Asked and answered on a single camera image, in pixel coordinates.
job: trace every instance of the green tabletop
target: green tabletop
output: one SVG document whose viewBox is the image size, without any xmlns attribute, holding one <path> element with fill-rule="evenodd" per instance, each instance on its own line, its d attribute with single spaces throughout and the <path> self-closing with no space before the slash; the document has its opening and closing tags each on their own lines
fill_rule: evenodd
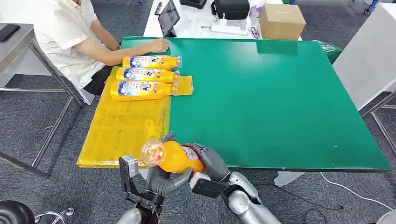
<svg viewBox="0 0 396 224">
<path fill-rule="evenodd" d="M 124 38 L 122 48 L 152 38 Z M 384 171 L 381 153 L 316 42 L 170 38 L 191 96 L 172 97 L 170 131 L 231 167 Z"/>
</svg>

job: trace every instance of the metal robot arm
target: metal robot arm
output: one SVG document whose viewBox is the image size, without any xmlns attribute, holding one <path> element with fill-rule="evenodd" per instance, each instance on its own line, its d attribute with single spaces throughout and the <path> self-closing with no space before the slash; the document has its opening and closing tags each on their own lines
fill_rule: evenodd
<svg viewBox="0 0 396 224">
<path fill-rule="evenodd" d="M 190 181 L 193 193 L 223 197 L 227 208 L 243 224 L 281 224 L 261 203 L 256 188 L 239 172 L 230 172 L 219 154 L 200 144 L 183 144 L 193 148 L 205 164 L 207 174 L 196 173 Z"/>
<path fill-rule="evenodd" d="M 228 208 L 244 224 L 281 224 L 261 203 L 256 188 L 238 172 L 232 172 L 228 180 L 235 187 L 228 193 Z"/>
<path fill-rule="evenodd" d="M 193 173 L 193 169 L 189 168 L 183 174 L 170 179 L 169 172 L 165 172 L 159 166 L 151 167 L 146 186 L 142 191 L 138 191 L 133 181 L 133 177 L 139 174 L 137 159 L 126 155 L 120 157 L 119 161 L 122 188 L 128 193 L 127 200 L 132 201 L 135 207 L 128 210 L 117 224 L 159 224 L 165 196 L 187 183 Z M 138 196 L 139 201 L 129 199 L 130 194 Z"/>
</svg>

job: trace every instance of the white shirt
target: white shirt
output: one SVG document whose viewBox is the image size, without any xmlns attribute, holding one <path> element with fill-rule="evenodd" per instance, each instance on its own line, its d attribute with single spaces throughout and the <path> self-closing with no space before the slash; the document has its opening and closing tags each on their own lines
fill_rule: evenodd
<svg viewBox="0 0 396 224">
<path fill-rule="evenodd" d="M 90 0 L 37 0 L 34 30 L 40 48 L 76 87 L 84 88 L 105 64 L 77 52 L 73 46 L 87 38 L 100 43 L 91 31 L 96 20 Z"/>
</svg>

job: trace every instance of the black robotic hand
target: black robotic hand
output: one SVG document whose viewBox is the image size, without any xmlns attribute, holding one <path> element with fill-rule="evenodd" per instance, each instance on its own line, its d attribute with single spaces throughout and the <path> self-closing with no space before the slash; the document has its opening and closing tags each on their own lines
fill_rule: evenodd
<svg viewBox="0 0 396 224">
<path fill-rule="evenodd" d="M 205 165 L 208 176 L 213 181 L 222 181 L 230 174 L 230 170 L 227 168 L 223 159 L 212 148 L 198 143 L 184 143 L 182 146 L 194 149 Z"/>
<path fill-rule="evenodd" d="M 163 139 L 164 142 L 174 140 L 174 132 L 168 133 Z M 146 180 L 146 190 L 165 196 L 182 186 L 192 177 L 194 169 L 188 168 L 181 175 L 170 179 L 170 173 L 164 171 L 159 166 L 151 167 Z"/>
</svg>

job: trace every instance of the floor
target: floor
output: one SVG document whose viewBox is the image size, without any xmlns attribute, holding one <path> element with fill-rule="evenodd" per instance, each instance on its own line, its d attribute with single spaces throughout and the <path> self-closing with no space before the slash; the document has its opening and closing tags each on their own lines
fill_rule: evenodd
<svg viewBox="0 0 396 224">
<path fill-rule="evenodd" d="M 142 35 L 151 6 L 143 0 L 92 0 L 96 14 L 104 27 L 117 40 L 124 35 Z M 307 26 L 305 40 L 333 42 L 345 47 L 366 17 L 361 1 L 297 0 Z M 8 87 L 58 86 L 52 77 L 16 75 Z M 66 102 L 67 95 L 0 92 L 0 150 L 31 163 L 46 134 Z M 28 205 L 34 213 L 44 210 L 76 208 L 70 223 L 115 224 L 133 205 L 124 200 L 116 169 L 78 168 L 78 158 L 88 132 L 98 98 L 92 106 L 72 105 L 59 127 L 40 168 L 51 172 L 49 180 L 30 175 L 0 162 L 0 200 L 17 200 Z M 396 140 L 396 112 L 379 111 L 379 117 Z M 393 171 L 385 174 L 325 173 L 331 181 L 342 183 L 363 196 L 396 207 L 396 159 L 374 120 L 365 122 L 376 142 L 388 158 Z M 253 184 L 271 184 L 276 172 L 239 169 Z M 137 185 L 142 187 L 143 180 Z M 326 183 L 319 173 L 306 173 L 282 190 L 273 186 L 257 187 L 263 203 L 283 224 L 303 223 L 308 209 L 321 211 L 330 224 L 367 224 L 376 222 L 387 209 L 356 198 L 339 187 Z M 183 186 L 166 198 L 161 214 L 164 224 L 222 224 L 240 223 L 217 200 L 192 194 Z M 307 224 L 325 223 L 317 212 L 307 215 Z"/>
</svg>

